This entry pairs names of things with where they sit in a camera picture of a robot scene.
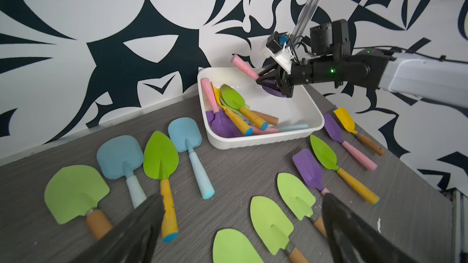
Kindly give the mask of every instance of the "black cable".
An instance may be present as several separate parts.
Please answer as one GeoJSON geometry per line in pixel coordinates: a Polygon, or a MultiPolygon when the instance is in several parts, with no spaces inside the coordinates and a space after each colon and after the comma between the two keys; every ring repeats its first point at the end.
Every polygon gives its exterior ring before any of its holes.
{"type": "MultiPolygon", "coordinates": [[[[398,49],[400,49],[400,50],[405,50],[405,51],[407,51],[407,50],[408,50],[408,49],[406,49],[406,48],[402,48],[402,47],[398,47],[398,46],[369,46],[369,47],[354,47],[354,48],[353,48],[353,50],[354,50],[354,49],[381,48],[381,47],[398,48],[398,49]]],[[[429,56],[429,55],[422,54],[422,53],[418,53],[418,52],[413,52],[413,54],[416,54],[416,55],[419,55],[419,56],[424,56],[424,57],[427,57],[427,58],[430,58],[430,59],[434,59],[434,60],[438,60],[438,61],[449,61],[449,62],[456,62],[456,63],[464,63],[464,64],[468,64],[468,61],[447,59],[445,55],[442,55],[442,56],[440,56],[439,58],[437,58],[437,57],[434,57],[434,56],[429,56]]]]}

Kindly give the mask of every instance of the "green shovel blade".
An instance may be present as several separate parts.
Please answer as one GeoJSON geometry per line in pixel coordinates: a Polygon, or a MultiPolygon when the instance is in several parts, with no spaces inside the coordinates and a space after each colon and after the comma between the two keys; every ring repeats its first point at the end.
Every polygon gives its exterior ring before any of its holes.
{"type": "Polygon", "coordinates": [[[221,94],[226,104],[230,107],[240,110],[241,107],[245,106],[244,98],[229,85],[221,86],[221,94]]]}
{"type": "Polygon", "coordinates": [[[67,223],[97,207],[109,193],[109,186],[93,167],[75,165],[61,168],[45,187],[44,200],[59,224],[67,223]]]}
{"type": "Polygon", "coordinates": [[[280,173],[277,184],[279,195],[299,220],[304,216],[308,218],[313,216],[312,206],[315,197],[299,178],[288,173],[280,173]]]}
{"type": "Polygon", "coordinates": [[[164,180],[179,165],[179,153],[171,139],[160,131],[155,131],[145,148],[143,170],[152,179],[164,180]]]}
{"type": "Polygon", "coordinates": [[[214,263],[263,263],[243,233],[226,228],[218,231],[213,243],[214,263]]]}
{"type": "Polygon", "coordinates": [[[294,226],[273,200],[263,196],[253,197],[250,202],[250,219],[270,253],[276,255],[279,249],[288,248],[288,237],[294,226]]]}
{"type": "Polygon", "coordinates": [[[332,169],[335,171],[340,169],[340,167],[336,165],[338,160],[336,158],[335,152],[328,146],[328,144],[326,144],[317,136],[311,135],[310,145],[312,145],[313,153],[315,153],[315,156],[322,164],[322,166],[324,166],[326,169],[332,169]]]}

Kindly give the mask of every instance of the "yellow handle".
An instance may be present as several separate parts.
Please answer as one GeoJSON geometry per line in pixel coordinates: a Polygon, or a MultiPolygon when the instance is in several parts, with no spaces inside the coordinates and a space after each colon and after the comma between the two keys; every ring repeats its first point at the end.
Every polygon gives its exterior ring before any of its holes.
{"type": "Polygon", "coordinates": [[[86,224],[96,239],[101,239],[112,229],[110,221],[102,210],[94,210],[86,217],[86,224]]]}
{"type": "Polygon", "coordinates": [[[375,195],[371,190],[364,186],[360,181],[356,180],[353,176],[348,174],[345,170],[340,168],[336,171],[341,178],[343,178],[357,193],[359,193],[364,199],[366,199],[370,204],[376,205],[380,198],[375,195]]]}
{"type": "Polygon", "coordinates": [[[265,130],[268,127],[268,123],[257,114],[247,110],[245,107],[241,107],[239,110],[245,115],[245,117],[249,118],[249,120],[252,121],[258,129],[265,130]]]}
{"type": "Polygon", "coordinates": [[[245,123],[245,121],[242,120],[241,117],[237,116],[236,113],[232,112],[230,108],[224,107],[224,112],[244,136],[252,135],[252,128],[250,128],[250,126],[247,123],[245,123]]]}
{"type": "Polygon", "coordinates": [[[172,242],[179,235],[177,228],[176,209],[174,208],[174,200],[172,199],[171,186],[168,179],[161,180],[161,195],[163,197],[164,219],[162,220],[161,235],[162,241],[165,243],[172,242]]]}

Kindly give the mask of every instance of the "wooden handle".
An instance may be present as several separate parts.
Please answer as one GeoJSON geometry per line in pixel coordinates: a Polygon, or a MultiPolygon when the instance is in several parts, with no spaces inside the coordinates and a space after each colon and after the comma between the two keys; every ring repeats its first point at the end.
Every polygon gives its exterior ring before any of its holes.
{"type": "Polygon", "coordinates": [[[112,229],[110,221],[102,210],[94,210],[86,217],[86,224],[96,239],[102,238],[112,229]]]}
{"type": "Polygon", "coordinates": [[[380,146],[375,144],[372,140],[370,140],[367,136],[364,134],[360,134],[358,136],[358,140],[365,145],[367,145],[370,149],[372,149],[376,154],[382,156],[385,153],[385,150],[383,150],[380,146]]]}
{"type": "Polygon", "coordinates": [[[327,238],[327,232],[325,231],[325,225],[323,224],[322,216],[319,216],[319,218],[313,223],[313,226],[316,227],[319,232],[321,232],[325,239],[327,238]]]}
{"type": "Polygon", "coordinates": [[[179,236],[177,228],[176,209],[174,208],[174,200],[172,199],[171,186],[168,179],[161,180],[161,195],[164,203],[164,219],[161,225],[162,241],[165,243],[172,242],[179,236]]]}
{"type": "Polygon", "coordinates": [[[263,113],[260,113],[260,112],[257,112],[257,111],[252,111],[254,112],[255,114],[257,114],[258,116],[262,117],[265,121],[268,122],[268,124],[272,124],[274,126],[277,126],[278,125],[278,122],[279,122],[279,119],[276,118],[276,117],[273,117],[273,116],[270,116],[270,115],[267,115],[267,114],[263,114],[263,113]]]}
{"type": "Polygon", "coordinates": [[[245,123],[244,120],[241,119],[241,117],[237,116],[236,113],[232,112],[230,108],[224,107],[224,113],[231,119],[231,121],[234,123],[234,125],[242,132],[244,136],[250,136],[252,135],[252,128],[245,123]]]}
{"type": "Polygon", "coordinates": [[[289,259],[292,263],[309,263],[309,261],[304,257],[304,255],[297,247],[295,247],[291,254],[289,254],[289,259]]]}
{"type": "Polygon", "coordinates": [[[343,178],[357,193],[359,193],[370,204],[377,205],[379,203],[379,196],[375,195],[371,190],[364,186],[360,181],[356,180],[353,176],[348,174],[345,170],[340,168],[336,171],[341,178],[343,178]]]}
{"type": "Polygon", "coordinates": [[[241,107],[240,111],[242,114],[245,115],[258,129],[261,131],[265,130],[268,127],[268,123],[259,117],[257,114],[253,113],[252,111],[247,110],[245,107],[241,107]]]}

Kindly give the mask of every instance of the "gray table surface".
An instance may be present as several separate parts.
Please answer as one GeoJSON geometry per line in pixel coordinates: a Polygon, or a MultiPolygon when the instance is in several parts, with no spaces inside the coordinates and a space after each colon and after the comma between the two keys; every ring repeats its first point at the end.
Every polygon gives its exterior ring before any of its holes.
{"type": "MultiPolygon", "coordinates": [[[[334,106],[312,87],[307,86],[322,113],[334,106]]],[[[88,231],[84,217],[58,225],[44,203],[44,189],[50,178],[64,166],[87,164],[99,169],[97,149],[108,139],[119,135],[134,136],[144,149],[151,134],[167,134],[169,123],[179,117],[197,122],[203,142],[196,148],[198,157],[216,190],[204,201],[190,166],[187,153],[181,153],[179,167],[170,177],[179,226],[179,237],[172,243],[156,246],[153,262],[212,262],[214,236],[217,230],[235,228],[245,234],[265,262],[288,262],[283,251],[273,256],[268,252],[250,222],[249,202],[264,195],[281,207],[294,224],[290,239],[312,262],[332,262],[326,240],[308,219],[299,221],[278,194],[276,176],[280,172],[299,177],[292,156],[309,149],[308,138],[248,148],[218,150],[206,137],[197,97],[145,114],[121,124],[102,129],[58,147],[0,167],[0,262],[67,262],[89,247],[95,239],[88,231]]],[[[335,151],[338,165],[380,196],[380,204],[371,206],[342,180],[337,173],[323,169],[323,183],[349,208],[415,260],[449,262],[451,248],[451,203],[420,178],[398,158],[387,152],[382,157],[360,144],[350,133],[344,138],[376,162],[375,172],[366,171],[344,148],[332,141],[324,130],[314,133],[335,151]]],[[[159,181],[135,171],[149,196],[159,192],[159,181]]],[[[110,193],[99,208],[117,225],[132,211],[124,178],[107,180],[110,193]]],[[[322,196],[314,212],[321,212],[322,196]]]]}

